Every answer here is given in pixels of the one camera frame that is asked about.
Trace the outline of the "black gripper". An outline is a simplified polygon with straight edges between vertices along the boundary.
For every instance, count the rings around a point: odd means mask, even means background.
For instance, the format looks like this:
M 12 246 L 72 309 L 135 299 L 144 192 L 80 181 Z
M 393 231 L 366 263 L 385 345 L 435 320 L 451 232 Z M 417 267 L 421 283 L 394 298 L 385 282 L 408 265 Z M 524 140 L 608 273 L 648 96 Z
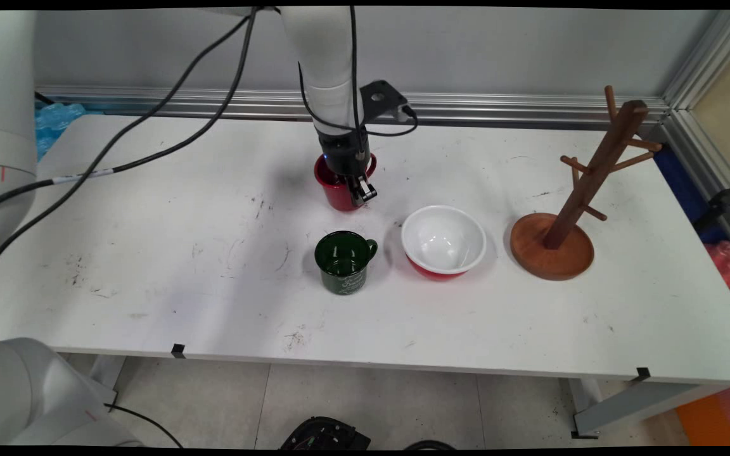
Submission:
M 354 207 L 364 205 L 377 195 L 366 175 L 371 164 L 371 151 L 365 130 L 361 130 L 359 140 L 354 132 L 342 135 L 319 132 L 319 143 L 327 167 L 338 174 L 341 184 L 345 183 Z

